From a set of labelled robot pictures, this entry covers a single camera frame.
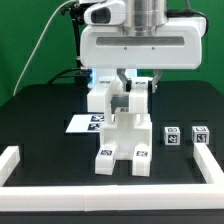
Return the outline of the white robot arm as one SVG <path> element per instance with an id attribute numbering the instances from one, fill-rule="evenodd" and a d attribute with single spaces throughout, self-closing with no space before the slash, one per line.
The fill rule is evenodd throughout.
<path id="1" fill-rule="evenodd" d="M 84 13 L 80 60 L 87 68 L 196 69 L 202 61 L 206 16 L 168 9 L 167 0 L 103 0 Z"/>

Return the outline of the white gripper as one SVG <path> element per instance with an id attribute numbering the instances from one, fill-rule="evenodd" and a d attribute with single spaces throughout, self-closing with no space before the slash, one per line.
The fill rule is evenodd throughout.
<path id="1" fill-rule="evenodd" d="M 166 0 L 103 0 L 84 13 L 80 60 L 88 68 L 114 68 L 129 92 L 125 69 L 195 69 L 202 60 L 207 21 L 190 10 L 169 12 Z M 163 75 L 153 71 L 152 92 Z"/>

